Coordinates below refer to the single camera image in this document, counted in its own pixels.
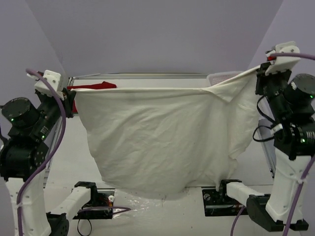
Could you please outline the white t shirt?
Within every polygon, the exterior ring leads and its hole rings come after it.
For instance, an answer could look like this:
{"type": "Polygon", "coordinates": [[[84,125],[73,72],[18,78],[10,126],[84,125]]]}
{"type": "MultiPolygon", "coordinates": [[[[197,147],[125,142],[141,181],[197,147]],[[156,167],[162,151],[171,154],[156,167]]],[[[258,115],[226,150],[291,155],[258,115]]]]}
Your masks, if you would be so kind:
{"type": "Polygon", "coordinates": [[[252,68],[207,88],[76,89],[101,179],[144,193],[219,186],[258,124],[252,68]]]}

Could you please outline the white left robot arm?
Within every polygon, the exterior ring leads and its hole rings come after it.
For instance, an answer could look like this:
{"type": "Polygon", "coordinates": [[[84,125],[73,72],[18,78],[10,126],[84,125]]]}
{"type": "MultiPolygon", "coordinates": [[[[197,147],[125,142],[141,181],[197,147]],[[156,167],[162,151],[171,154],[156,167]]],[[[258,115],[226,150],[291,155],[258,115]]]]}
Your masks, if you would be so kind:
{"type": "Polygon", "coordinates": [[[70,221],[85,205],[93,206],[99,200],[94,182],[80,181],[70,195],[51,212],[46,212],[42,177],[49,158],[54,155],[45,139],[60,119],[72,118],[75,91],[63,89],[54,98],[35,92],[41,101],[36,108],[27,98],[8,101],[1,109],[2,115],[12,124],[9,139],[2,139],[0,175],[6,182],[11,178],[22,180],[20,188],[8,185],[18,236],[66,236],[70,221]]]}

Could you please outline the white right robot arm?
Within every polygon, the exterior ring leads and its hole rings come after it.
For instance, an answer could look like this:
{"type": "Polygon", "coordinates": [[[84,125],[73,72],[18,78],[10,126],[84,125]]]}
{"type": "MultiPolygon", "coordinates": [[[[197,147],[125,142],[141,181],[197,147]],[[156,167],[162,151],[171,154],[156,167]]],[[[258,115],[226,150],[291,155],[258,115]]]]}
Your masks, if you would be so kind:
{"type": "Polygon", "coordinates": [[[271,140],[275,147],[276,171],[270,194],[254,191],[241,181],[222,180],[221,202],[236,201],[250,219],[268,232],[305,231],[301,207],[302,190],[315,161],[315,78],[310,74],[291,77],[286,67],[274,71],[269,62],[257,70],[255,93],[270,107],[271,140]]]}

